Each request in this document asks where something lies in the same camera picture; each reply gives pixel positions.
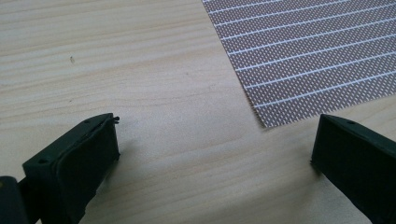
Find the wooden table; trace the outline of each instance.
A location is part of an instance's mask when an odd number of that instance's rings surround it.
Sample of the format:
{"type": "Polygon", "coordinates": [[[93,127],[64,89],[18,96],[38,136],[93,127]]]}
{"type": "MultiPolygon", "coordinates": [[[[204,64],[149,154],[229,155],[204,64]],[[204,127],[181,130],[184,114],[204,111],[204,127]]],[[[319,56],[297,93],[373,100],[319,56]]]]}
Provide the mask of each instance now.
{"type": "MultiPolygon", "coordinates": [[[[200,0],[1,1],[1,175],[106,112],[81,223],[370,223],[309,164],[318,117],[260,125],[200,0]]],[[[396,139],[396,96],[332,114],[396,139]]]]}

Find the small hole in plastic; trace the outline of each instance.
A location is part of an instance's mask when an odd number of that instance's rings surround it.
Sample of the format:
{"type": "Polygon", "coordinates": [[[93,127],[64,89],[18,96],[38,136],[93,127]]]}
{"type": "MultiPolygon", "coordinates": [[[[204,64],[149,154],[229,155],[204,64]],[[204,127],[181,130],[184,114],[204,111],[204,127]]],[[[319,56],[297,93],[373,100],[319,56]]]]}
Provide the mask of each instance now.
{"type": "Polygon", "coordinates": [[[45,164],[45,163],[47,163],[47,162],[49,162],[49,161],[46,160],[46,159],[40,159],[40,160],[38,161],[38,163],[40,163],[40,164],[45,164]]]}

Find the dark green plastic part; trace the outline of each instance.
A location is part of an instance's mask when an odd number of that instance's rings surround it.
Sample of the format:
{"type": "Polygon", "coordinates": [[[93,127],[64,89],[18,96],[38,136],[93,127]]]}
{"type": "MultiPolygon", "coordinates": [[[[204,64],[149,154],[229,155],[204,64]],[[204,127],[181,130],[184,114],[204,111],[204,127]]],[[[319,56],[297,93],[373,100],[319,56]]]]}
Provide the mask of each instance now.
{"type": "Polygon", "coordinates": [[[25,162],[26,177],[19,184],[0,177],[0,223],[79,223],[120,157],[118,120],[113,114],[86,119],[25,162]]]}
{"type": "Polygon", "coordinates": [[[396,143],[359,125],[322,115],[312,164],[374,224],[396,222],[396,143]]]}

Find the wood grain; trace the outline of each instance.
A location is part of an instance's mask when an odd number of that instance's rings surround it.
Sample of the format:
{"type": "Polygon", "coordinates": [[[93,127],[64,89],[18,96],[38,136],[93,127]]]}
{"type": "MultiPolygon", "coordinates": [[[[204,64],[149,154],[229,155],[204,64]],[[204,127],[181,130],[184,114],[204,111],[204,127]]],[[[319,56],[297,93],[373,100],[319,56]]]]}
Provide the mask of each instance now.
{"type": "MultiPolygon", "coordinates": [[[[332,114],[396,139],[395,103],[332,114]]],[[[318,117],[260,125],[199,0],[1,1],[1,175],[106,112],[120,162],[81,223],[369,223],[309,165],[318,117]]]]}

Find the perforated sheet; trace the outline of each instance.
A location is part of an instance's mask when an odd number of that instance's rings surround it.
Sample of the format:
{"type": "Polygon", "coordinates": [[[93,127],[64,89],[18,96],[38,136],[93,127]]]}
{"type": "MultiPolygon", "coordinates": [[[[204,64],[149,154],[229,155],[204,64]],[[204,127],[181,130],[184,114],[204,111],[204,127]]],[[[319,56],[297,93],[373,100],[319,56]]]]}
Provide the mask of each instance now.
{"type": "Polygon", "coordinates": [[[203,0],[267,127],[396,92],[396,1],[203,0]]]}

